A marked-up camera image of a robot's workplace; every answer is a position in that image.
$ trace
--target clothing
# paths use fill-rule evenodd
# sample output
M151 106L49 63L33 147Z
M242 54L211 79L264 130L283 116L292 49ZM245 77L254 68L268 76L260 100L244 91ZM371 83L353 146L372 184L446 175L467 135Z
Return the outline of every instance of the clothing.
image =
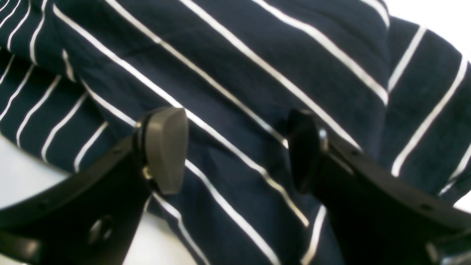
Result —
M149 211L199 264L343 264L325 208L290 179L293 108L431 195L471 190L469 62L382 2L2 4L0 129L31 154L78 172L144 113L186 108L182 191Z

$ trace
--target round hole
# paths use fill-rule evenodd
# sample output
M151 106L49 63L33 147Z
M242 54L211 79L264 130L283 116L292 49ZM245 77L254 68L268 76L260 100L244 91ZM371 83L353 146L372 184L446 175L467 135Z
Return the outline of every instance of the round hole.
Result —
M89 231L88 244L97 246L107 241L113 233L113 220L109 215L105 215L96 220Z
M424 210L424 211L428 211L428 212L431 212L433 211L433 207L428 205L428 204L425 204L425 203L422 203L420 205L420 209Z

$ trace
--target metal screw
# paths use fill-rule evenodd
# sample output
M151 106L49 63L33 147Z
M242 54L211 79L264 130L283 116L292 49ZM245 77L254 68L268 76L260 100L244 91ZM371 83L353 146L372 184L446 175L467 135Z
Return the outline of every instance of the metal screw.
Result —
M152 179L152 174L150 173L150 169L148 166L145 166L142 169L142 174L144 174L145 179L151 180Z

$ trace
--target gray knob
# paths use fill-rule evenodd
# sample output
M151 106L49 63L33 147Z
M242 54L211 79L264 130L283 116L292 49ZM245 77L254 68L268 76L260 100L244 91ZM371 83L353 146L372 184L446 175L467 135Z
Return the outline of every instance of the gray knob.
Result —
M180 191L188 148L188 119L183 108L154 113L145 129L147 167L163 194Z

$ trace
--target black plastic part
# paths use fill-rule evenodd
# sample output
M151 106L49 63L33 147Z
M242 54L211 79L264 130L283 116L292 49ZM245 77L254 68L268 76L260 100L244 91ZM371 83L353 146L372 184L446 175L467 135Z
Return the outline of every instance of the black plastic part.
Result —
M313 113L292 111L288 134L296 187L327 207L348 264L442 264L426 246L471 227L471 215L394 178Z
M1 210L0 252L33 265L121 264L150 194L131 147L127 138L79 174ZM90 244L103 216L111 234Z
M178 192L186 159L184 110L164 108L141 120L92 166L2 209L0 253L32 265L122 264L151 191Z

